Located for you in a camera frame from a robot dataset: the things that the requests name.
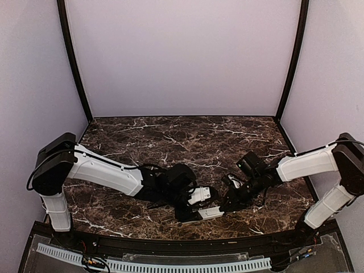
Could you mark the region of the white remote control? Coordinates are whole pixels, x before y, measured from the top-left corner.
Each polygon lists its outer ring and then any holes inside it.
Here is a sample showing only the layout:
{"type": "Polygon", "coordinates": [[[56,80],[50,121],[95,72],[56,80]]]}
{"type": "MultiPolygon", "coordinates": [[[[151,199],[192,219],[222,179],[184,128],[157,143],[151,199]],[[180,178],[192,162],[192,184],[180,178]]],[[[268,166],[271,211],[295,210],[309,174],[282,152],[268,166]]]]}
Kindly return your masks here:
{"type": "Polygon", "coordinates": [[[202,217],[202,220],[211,220],[214,218],[222,217],[224,215],[224,212],[220,211],[220,206],[201,209],[198,211],[198,213],[202,217]]]}

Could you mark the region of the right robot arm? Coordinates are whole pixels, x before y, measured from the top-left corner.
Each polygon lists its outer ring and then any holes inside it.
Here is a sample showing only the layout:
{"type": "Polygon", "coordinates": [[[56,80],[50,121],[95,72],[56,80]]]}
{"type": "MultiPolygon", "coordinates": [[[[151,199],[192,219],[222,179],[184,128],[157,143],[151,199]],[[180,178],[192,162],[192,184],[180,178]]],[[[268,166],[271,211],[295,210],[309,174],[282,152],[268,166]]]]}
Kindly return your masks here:
{"type": "Polygon", "coordinates": [[[237,162],[237,167],[248,179],[240,183],[225,176],[229,190],[221,204],[222,212],[245,209],[261,191],[300,177],[325,172],[340,174],[340,181],[307,210],[301,220],[303,224],[291,233],[290,241],[296,247],[304,246],[312,238],[312,230],[363,195],[363,143],[349,133],[340,134],[325,146],[287,155],[271,163],[265,163],[250,151],[237,162]]]}

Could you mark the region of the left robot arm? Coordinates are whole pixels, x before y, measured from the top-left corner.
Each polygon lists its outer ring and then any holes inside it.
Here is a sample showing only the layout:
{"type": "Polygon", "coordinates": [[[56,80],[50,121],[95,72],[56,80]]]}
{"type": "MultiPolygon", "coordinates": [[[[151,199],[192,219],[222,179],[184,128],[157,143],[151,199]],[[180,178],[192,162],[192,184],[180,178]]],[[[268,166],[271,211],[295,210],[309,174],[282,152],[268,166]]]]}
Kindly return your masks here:
{"type": "Polygon", "coordinates": [[[202,219],[189,203],[197,191],[196,176],[185,164],[125,165],[91,152],[76,142],[74,134],[65,133],[39,151],[26,189],[40,195],[58,239],[68,248],[80,244],[80,235],[72,229],[63,190],[66,179],[85,180],[137,200],[166,203],[174,207],[179,222],[202,219]]]}

